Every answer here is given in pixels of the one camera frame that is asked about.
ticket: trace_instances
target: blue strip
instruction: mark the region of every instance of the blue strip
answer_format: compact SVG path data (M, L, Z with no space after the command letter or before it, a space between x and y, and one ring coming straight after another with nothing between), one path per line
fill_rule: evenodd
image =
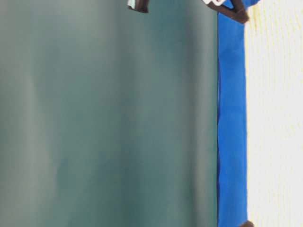
M238 227L247 220L244 26L219 14L218 29L218 227Z

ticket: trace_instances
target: black object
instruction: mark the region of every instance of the black object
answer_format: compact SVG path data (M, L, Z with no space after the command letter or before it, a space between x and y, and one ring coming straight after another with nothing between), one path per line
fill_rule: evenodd
M148 2L149 0L128 0L127 6L141 13L148 13Z
M245 222L240 227L254 227L254 224L250 221Z
M229 8L225 5L216 6L212 1L209 2L207 6L235 21L238 21L239 23L244 24L247 22L249 17L246 13L242 0L231 0L231 2L233 8ZM148 13L148 3L149 0L128 0L127 6L129 9L141 13Z
M231 0L233 8L229 8L225 5L216 6L212 1L207 5L209 8L224 14L225 16L238 21L241 24L244 24L249 20L249 17L246 13L245 7L241 0Z

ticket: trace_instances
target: white label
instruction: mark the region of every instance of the white label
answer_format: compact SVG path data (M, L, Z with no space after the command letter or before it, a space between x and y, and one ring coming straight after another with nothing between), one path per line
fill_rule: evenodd
M133 9L136 9L136 0L128 0L127 5Z

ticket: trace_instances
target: dark green backdrop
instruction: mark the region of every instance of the dark green backdrop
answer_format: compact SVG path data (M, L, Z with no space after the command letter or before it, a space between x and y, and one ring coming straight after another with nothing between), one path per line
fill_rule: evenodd
M0 226L214 227L216 14L0 0Z

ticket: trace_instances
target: green fabric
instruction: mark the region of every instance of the green fabric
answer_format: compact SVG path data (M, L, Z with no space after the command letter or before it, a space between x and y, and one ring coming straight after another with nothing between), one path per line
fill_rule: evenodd
M0 2L0 226L216 226L216 14Z

